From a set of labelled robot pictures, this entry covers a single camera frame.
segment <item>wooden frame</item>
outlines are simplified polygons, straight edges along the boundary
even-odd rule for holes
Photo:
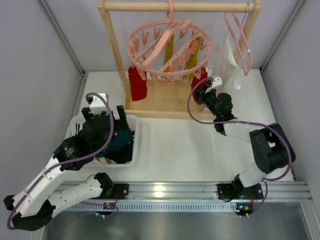
[[[178,2],[173,4],[175,12],[212,12],[212,13],[248,13],[243,32],[249,39],[261,9],[261,0],[253,0],[252,3],[186,3]],[[119,46],[112,24],[109,11],[119,12],[167,12],[169,5],[166,2],[108,2],[98,0],[98,9],[107,32],[115,64],[119,72],[122,87],[125,93],[124,109],[127,114],[136,115],[143,118],[170,118],[189,119],[187,112],[187,98],[190,94],[190,85],[177,82],[172,88],[164,80],[159,80],[159,86],[155,86],[152,81],[147,80],[147,97],[140,101],[131,100],[130,83],[126,77],[125,68],[122,62]],[[243,51],[245,43],[242,37],[239,41],[240,49]],[[240,53],[236,50],[234,58],[238,63]],[[213,119],[211,113],[204,113],[204,106],[197,105],[194,101],[190,103],[190,109],[198,119]]]

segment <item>white table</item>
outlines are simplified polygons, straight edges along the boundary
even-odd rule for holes
[[[84,93],[109,95],[109,105],[123,104],[118,72],[90,72]],[[233,114],[241,120],[265,124],[275,122],[259,70],[241,77],[241,88],[228,92]],[[87,106],[83,97],[81,108]],[[217,133],[213,125],[193,120],[140,118],[140,141],[136,163],[131,167],[85,166],[68,181],[83,181],[106,172],[114,182],[221,182],[231,181],[254,162],[249,143]],[[280,176],[278,169],[268,177]],[[282,179],[293,181],[291,171]]]

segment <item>wooden board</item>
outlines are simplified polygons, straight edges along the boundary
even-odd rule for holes
[[[159,85],[156,86],[152,80],[147,80],[147,89],[147,97],[143,100],[132,101],[131,98],[125,98],[124,109],[127,114],[141,118],[190,119],[187,100],[191,85],[176,81],[175,87],[171,87],[166,81],[159,80]],[[196,104],[193,98],[190,109],[197,118],[214,119],[211,113],[203,113],[205,106]]]

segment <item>gray wall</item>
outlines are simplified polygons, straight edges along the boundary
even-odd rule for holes
[[[40,172],[64,138],[80,74],[36,0],[0,7],[0,199],[17,194]],[[6,228],[0,239],[25,240]]]
[[[320,1],[309,0],[265,73],[276,116],[320,212]]]
[[[114,2],[136,2],[137,0],[111,0]],[[96,0],[47,0],[61,28],[69,40],[77,58],[85,70],[116,70],[109,40],[104,29]],[[194,0],[174,0],[194,2]],[[201,2],[239,2],[246,0],[201,0]],[[297,0],[263,0],[262,9],[249,39],[253,54],[253,66],[262,66],[273,42],[277,38]],[[240,21],[244,14],[238,14]],[[210,36],[213,46],[222,42],[227,27],[222,13],[178,12],[178,20],[192,19]],[[130,61],[126,50],[129,36],[146,23],[164,20],[164,12],[111,12],[122,60],[126,68]]]

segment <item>laundry basket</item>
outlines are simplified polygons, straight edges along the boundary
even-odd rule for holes
[[[134,141],[133,141],[133,148],[132,148],[132,160],[128,161],[124,164],[117,164],[112,161],[112,163],[107,164],[100,162],[96,159],[93,159],[92,162],[89,162],[87,166],[91,167],[103,167],[103,168],[122,168],[122,167],[130,167],[132,166],[137,158],[137,152],[138,152],[138,142],[139,142],[139,119],[136,116],[133,115],[127,115],[126,120],[129,124],[129,127],[131,131],[134,131]],[[66,134],[64,139],[70,138],[72,136],[75,136],[82,130],[82,125],[85,123],[85,118],[82,115],[74,116],[70,124],[66,130]]]

